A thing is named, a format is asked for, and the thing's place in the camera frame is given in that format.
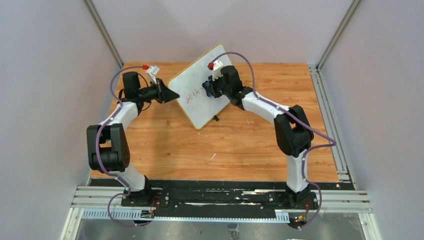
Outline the blue black whiteboard eraser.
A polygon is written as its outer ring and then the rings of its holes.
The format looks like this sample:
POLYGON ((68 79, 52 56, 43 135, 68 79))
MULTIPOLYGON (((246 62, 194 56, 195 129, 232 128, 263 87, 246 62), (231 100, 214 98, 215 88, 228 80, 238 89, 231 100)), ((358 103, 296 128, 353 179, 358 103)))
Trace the blue black whiteboard eraser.
POLYGON ((205 81, 205 82, 202 84, 202 87, 203 87, 203 89, 206 91, 206 95, 207 95, 208 97, 212 97, 212 96, 213 96, 213 87, 212 87, 212 85, 210 84, 210 82, 209 82, 209 81, 205 81))

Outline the yellow framed whiteboard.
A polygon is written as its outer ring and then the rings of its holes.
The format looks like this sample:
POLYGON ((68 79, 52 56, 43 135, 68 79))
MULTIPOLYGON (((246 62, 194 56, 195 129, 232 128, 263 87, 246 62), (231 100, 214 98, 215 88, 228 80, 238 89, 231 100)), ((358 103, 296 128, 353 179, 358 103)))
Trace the yellow framed whiteboard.
POLYGON ((224 45, 215 45, 171 78, 167 84, 170 90, 179 94, 176 101, 197 130, 202 129, 230 104, 225 96, 219 98, 207 96, 202 86, 212 75, 208 64, 224 52, 226 52, 224 45))

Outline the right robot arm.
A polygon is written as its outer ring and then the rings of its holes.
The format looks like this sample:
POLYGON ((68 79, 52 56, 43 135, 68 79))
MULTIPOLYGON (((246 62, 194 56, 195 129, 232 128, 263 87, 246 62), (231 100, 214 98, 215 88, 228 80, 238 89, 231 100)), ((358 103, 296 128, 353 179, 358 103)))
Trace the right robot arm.
POLYGON ((241 110, 252 112, 269 121, 275 130, 276 142, 287 160, 286 197, 292 206, 307 198, 311 189, 307 182, 307 151, 314 134, 302 107, 288 107, 271 101, 244 86, 233 65, 208 64, 212 74, 202 86, 208 97, 226 96, 241 110))

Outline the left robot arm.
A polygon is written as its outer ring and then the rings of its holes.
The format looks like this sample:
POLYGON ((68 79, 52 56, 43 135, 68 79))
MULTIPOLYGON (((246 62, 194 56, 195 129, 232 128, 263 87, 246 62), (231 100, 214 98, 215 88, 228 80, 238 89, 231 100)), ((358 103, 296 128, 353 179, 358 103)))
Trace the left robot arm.
POLYGON ((123 89, 117 96, 117 105, 111 115, 86 130, 88 163, 92 170, 116 178, 125 190, 124 196, 149 202, 152 188, 149 179, 131 164, 131 153, 125 131, 130 123, 146 110, 144 105, 157 101, 168 103, 180 97, 156 78, 142 87, 136 71, 122 75, 123 89))

